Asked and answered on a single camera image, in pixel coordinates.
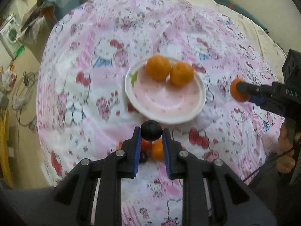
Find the right hand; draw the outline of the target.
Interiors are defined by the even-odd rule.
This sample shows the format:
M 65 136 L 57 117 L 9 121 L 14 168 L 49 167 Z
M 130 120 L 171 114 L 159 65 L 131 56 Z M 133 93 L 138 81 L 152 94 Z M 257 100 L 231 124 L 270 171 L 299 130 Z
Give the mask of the right hand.
M 279 149 L 277 150 L 277 155 L 282 155 L 293 148 L 293 143 L 288 139 L 288 129 L 285 123 L 282 124 L 280 128 L 280 135 L 278 139 Z M 293 159 L 294 150 L 286 155 L 278 158 L 276 163 L 276 168 L 278 172 L 283 174 L 288 174 L 295 167 L 295 160 Z

